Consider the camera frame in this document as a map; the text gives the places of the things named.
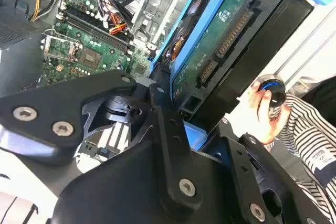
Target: motherboard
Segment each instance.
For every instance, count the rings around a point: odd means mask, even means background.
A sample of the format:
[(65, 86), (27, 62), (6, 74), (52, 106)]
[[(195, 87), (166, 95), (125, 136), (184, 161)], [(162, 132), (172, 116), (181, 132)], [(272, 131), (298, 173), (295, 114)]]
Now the motherboard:
[(45, 35), (42, 86), (112, 69), (149, 76), (148, 51), (133, 45), (127, 29), (109, 34), (95, 0), (62, 0)]
[[(173, 81), (175, 103), (180, 103), (180, 100), (196, 85), (206, 84), (207, 78), (217, 66), (217, 62), (208, 60), (214, 53), (215, 57), (225, 60), (231, 44), (252, 15), (249, 10), (241, 13), (244, 2), (245, 0), (225, 0), (223, 2), (184, 67)], [(233, 23), (236, 26), (228, 33)]]

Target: hole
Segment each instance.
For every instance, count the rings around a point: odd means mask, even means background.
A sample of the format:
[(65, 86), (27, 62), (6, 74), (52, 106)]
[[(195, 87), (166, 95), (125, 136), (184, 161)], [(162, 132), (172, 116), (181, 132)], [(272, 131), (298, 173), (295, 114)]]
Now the hole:
[(2, 173), (0, 173), (0, 178), (4, 178), (4, 179), (10, 180), (10, 178), (7, 175), (2, 174)]
[(192, 95), (189, 97), (184, 107), (189, 111), (194, 111), (200, 103), (201, 103), (201, 100)]
[(58, 130), (60, 132), (67, 132), (68, 131), (68, 127), (65, 126), (65, 125), (60, 125), (60, 126), (58, 126)]
[(157, 87), (156, 88), (158, 91), (160, 91), (161, 93), (164, 93), (164, 89), (163, 88), (161, 88), (161, 87)]
[(256, 208), (255, 211), (256, 211), (256, 214), (257, 214), (258, 216), (261, 216), (261, 215), (262, 215), (258, 208)]
[(170, 119), (169, 122), (173, 125), (173, 126), (177, 126), (177, 122), (174, 119)]
[(217, 152), (214, 157), (218, 158), (218, 159), (222, 159), (222, 155), (221, 153)]
[(183, 187), (187, 190), (187, 191), (191, 191), (191, 186), (188, 183), (184, 183)]
[(141, 115), (142, 111), (140, 109), (132, 109), (130, 112), (131, 117), (136, 117)]
[(173, 140), (177, 143), (181, 143), (181, 138), (179, 136), (173, 136)]
[(247, 169), (244, 165), (241, 165), (240, 167), (241, 167), (241, 169), (242, 169), (243, 171), (245, 171), (245, 172), (248, 171), (248, 169)]
[(31, 116), (31, 112), (28, 111), (28, 110), (23, 110), (23, 111), (20, 111), (20, 116), (23, 116), (25, 118)]
[(282, 213), (281, 200), (279, 196), (270, 189), (265, 190), (262, 193), (262, 198), (264, 199), (265, 205), (268, 211), (274, 216), (278, 216)]
[(122, 76), (122, 77), (121, 77), (121, 80), (123, 80), (124, 82), (127, 82), (127, 83), (130, 83), (130, 82), (131, 82), (130, 78), (128, 78), (128, 77), (126, 77), (126, 76)]

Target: circuit board chip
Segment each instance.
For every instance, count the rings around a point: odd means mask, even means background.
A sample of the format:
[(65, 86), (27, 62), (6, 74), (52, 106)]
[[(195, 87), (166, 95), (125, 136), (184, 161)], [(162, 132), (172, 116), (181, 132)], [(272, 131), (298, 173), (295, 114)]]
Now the circuit board chip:
[(89, 68), (96, 69), (99, 65), (101, 55), (89, 48), (84, 48), (81, 52), (79, 62), (88, 66)]
[(146, 71), (147, 66), (143, 64), (138, 64), (137, 67), (135, 68), (135, 73), (137, 74), (144, 74)]

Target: electronic component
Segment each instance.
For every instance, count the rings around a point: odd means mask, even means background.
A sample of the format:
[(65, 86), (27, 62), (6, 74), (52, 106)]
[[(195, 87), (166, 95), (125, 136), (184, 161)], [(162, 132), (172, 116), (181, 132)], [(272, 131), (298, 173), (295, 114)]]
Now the electronic component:
[(62, 70), (64, 69), (64, 66), (62, 64), (59, 64), (57, 67), (56, 67), (56, 70), (58, 72), (61, 72)]
[(135, 68), (135, 73), (137, 74), (144, 74), (146, 71), (147, 66), (143, 64), (138, 64)]
[(79, 62), (83, 63), (85, 66), (96, 69), (100, 62), (101, 55), (92, 51), (89, 48), (84, 48), (81, 51), (81, 56), (79, 58)]

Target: white label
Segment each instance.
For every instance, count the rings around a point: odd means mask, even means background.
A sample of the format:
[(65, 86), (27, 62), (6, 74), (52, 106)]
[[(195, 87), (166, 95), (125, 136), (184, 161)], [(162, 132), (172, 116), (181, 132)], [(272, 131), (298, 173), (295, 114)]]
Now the white label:
[(326, 148), (322, 147), (311, 157), (311, 161), (315, 167), (322, 170), (330, 163), (336, 161), (336, 158)]

